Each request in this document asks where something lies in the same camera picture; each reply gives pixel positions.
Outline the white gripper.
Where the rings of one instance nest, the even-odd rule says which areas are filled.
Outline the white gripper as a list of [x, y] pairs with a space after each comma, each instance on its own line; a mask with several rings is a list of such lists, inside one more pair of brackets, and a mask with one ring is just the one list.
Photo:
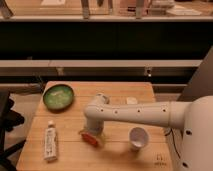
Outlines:
[[84, 129], [92, 135], [100, 135], [103, 132], [104, 122], [102, 120], [95, 120], [87, 118]]

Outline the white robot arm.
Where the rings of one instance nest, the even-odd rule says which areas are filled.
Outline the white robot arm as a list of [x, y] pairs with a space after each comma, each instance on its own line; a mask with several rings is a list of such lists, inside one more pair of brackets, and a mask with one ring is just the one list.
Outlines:
[[102, 133], [105, 121], [169, 127], [183, 131], [179, 171], [213, 171], [213, 96], [193, 102], [110, 105], [97, 94], [85, 107], [85, 130]]

